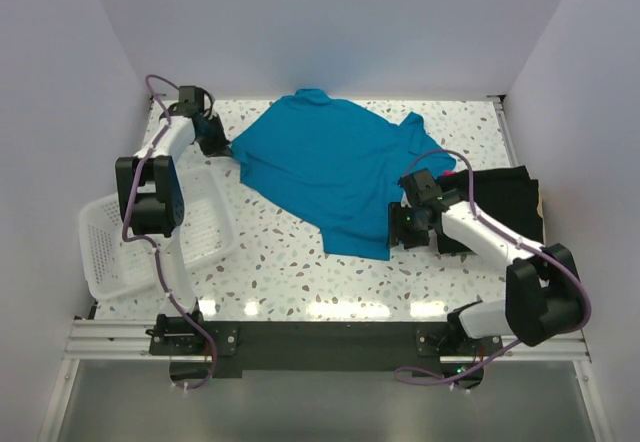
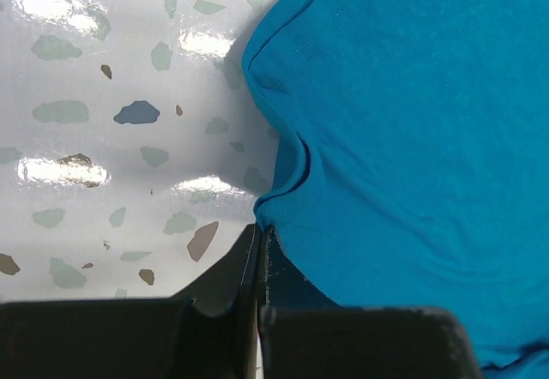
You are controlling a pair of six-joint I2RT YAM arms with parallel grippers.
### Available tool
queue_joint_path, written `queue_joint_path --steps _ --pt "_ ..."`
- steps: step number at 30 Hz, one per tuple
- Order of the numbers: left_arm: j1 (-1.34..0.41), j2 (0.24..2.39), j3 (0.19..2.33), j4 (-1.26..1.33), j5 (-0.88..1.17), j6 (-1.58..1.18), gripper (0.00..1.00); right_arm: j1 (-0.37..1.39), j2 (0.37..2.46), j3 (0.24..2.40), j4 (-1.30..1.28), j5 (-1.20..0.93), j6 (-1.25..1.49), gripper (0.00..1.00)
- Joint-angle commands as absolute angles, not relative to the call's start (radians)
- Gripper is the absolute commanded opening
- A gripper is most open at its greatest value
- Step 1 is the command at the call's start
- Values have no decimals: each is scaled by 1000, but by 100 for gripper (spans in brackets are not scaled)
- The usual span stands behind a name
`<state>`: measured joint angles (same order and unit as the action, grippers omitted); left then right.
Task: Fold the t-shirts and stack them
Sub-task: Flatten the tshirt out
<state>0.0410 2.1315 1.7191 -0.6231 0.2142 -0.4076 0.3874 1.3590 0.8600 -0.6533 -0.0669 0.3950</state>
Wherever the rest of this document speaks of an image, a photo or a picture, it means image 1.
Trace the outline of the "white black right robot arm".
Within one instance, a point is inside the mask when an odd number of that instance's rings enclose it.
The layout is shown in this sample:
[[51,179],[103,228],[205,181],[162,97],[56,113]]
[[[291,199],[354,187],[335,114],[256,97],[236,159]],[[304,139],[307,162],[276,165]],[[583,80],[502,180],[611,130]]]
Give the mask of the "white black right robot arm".
[[588,322],[591,304],[568,248],[544,246],[507,228],[482,211],[471,192],[444,191],[428,170],[405,175],[399,185],[407,201],[389,205],[390,246],[426,246],[436,233],[504,272],[504,298],[449,313],[441,347],[466,355],[493,336],[513,336],[535,347]]

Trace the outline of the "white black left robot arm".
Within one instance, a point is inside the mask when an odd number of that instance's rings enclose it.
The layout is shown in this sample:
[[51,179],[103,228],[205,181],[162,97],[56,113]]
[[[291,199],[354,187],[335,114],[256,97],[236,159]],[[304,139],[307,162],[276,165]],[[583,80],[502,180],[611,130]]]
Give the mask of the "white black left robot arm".
[[206,157],[229,157],[230,141],[206,89],[187,85],[176,90],[177,101],[169,105],[155,91],[150,92],[161,108],[159,129],[135,155],[115,162],[121,238],[127,243],[144,241],[151,247],[163,297],[162,311],[151,332],[153,341],[169,344],[172,340],[185,354],[203,349],[215,359],[216,344],[203,326],[197,296],[187,280],[180,242],[186,209],[176,165],[193,144]]

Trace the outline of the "blue t shirt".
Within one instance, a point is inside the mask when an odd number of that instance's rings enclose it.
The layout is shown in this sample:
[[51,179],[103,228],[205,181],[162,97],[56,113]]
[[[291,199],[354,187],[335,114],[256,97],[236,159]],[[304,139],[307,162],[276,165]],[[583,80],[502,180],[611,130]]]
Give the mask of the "blue t shirt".
[[387,260],[390,204],[407,168],[439,177],[456,166],[424,119],[400,124],[320,89],[274,102],[232,142],[240,180],[317,227],[329,254]]

